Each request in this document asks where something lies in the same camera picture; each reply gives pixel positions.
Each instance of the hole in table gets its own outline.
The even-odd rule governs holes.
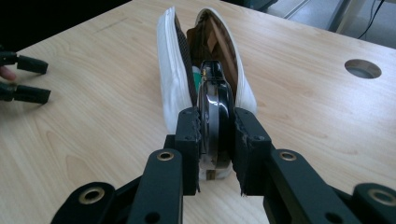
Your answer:
[[[352,59],[345,63],[346,70],[355,77],[376,78],[381,76],[381,69],[374,63],[362,59]]]

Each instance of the floor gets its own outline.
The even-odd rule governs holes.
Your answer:
[[[290,14],[294,8],[302,2],[306,2],[294,14]],[[357,38],[367,28],[373,3],[374,12],[379,5],[378,0],[367,0],[359,11],[357,17],[345,29],[342,35]],[[266,13],[297,21],[320,29],[327,29],[338,1],[336,0],[278,0],[271,5]],[[378,10],[375,20],[361,39],[378,45],[396,49],[396,4],[384,2]]]

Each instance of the white pouch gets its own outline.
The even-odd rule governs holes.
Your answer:
[[[192,67],[200,67],[203,60],[221,62],[224,76],[232,87],[236,107],[253,114],[257,111],[256,99],[224,19],[215,9],[204,8],[198,14],[195,25],[187,32],[186,40],[174,7],[165,11],[157,25],[163,117],[169,133],[176,133],[178,113],[196,105]]]

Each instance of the circular metal part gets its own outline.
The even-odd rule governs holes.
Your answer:
[[[288,151],[282,151],[279,153],[280,158],[284,161],[295,161],[297,160],[296,155]]]
[[[396,206],[396,197],[382,189],[369,189],[368,194],[378,203],[386,206]]]
[[[82,204],[92,204],[99,202],[105,196],[105,190],[101,187],[92,187],[84,190],[78,197]]]
[[[218,61],[204,61],[203,81],[199,89],[198,108],[201,114],[200,168],[204,170],[226,169],[232,148],[233,94],[225,80]]]
[[[174,155],[172,152],[168,152],[168,151],[159,153],[159,154],[157,155],[157,159],[158,159],[159,161],[170,161],[170,160],[172,160],[174,157],[175,157],[175,155]]]

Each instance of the table surface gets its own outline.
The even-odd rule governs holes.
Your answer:
[[[143,173],[167,135],[156,26],[176,6],[184,32],[203,7],[226,20],[277,148],[305,156],[330,185],[396,189],[396,50],[219,1],[136,0],[24,49],[49,63],[18,84],[52,90],[46,105],[0,104],[0,223],[49,223],[76,188],[116,189]],[[355,77],[350,59],[382,75]],[[186,223],[265,223],[262,197],[241,197],[235,174],[184,198]]]

